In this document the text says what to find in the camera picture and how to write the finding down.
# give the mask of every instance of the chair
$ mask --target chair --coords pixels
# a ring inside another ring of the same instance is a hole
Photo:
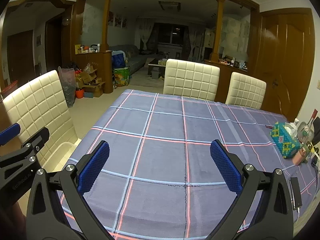
[[[266,86],[267,84],[262,80],[233,72],[226,104],[260,109]]]
[[[214,101],[220,68],[201,63],[168,59],[163,93]]]
[[[20,125],[21,142],[44,126],[49,129],[49,140],[37,158],[46,171],[61,170],[81,139],[76,135],[57,72],[28,82],[3,99],[3,104],[10,122]],[[19,200],[24,214],[28,197],[29,192]]]

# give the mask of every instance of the gray couch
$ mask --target gray couch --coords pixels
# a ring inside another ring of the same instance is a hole
[[[128,63],[125,65],[129,67],[130,75],[143,67],[148,57],[156,59],[161,59],[163,57],[162,55],[157,54],[139,55],[138,48],[131,44],[112,46],[109,47],[109,49],[113,51],[122,50],[125,52],[125,55],[128,58]]]

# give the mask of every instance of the plaid tablecloth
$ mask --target plaid tablecloth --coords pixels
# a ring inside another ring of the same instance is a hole
[[[241,106],[126,90],[67,164],[76,164],[101,140],[109,143],[110,157],[84,197],[116,239],[204,239],[236,196],[210,157],[215,139],[258,170],[281,168],[287,181],[298,177],[300,215],[312,201],[316,172],[310,163],[294,166],[282,158],[265,126],[277,121],[285,118]],[[249,225],[260,194],[239,230]],[[61,202],[71,226],[80,230],[63,195]]]

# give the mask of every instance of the rug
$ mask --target rug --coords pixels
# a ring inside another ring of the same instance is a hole
[[[164,80],[152,79],[151,76],[148,75],[148,68],[142,67],[132,74],[132,78],[130,78],[129,84],[133,86],[154,87],[163,89]]]

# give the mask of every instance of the framed picture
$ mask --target framed picture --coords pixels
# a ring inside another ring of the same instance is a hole
[[[42,35],[37,36],[36,38],[36,46],[40,46],[42,44]]]
[[[121,27],[125,28],[125,29],[127,28],[127,18],[126,17],[123,17]]]
[[[113,26],[114,22],[115,22],[114,14],[113,12],[109,11],[108,26]]]
[[[116,15],[115,16],[115,27],[121,28],[122,16]]]

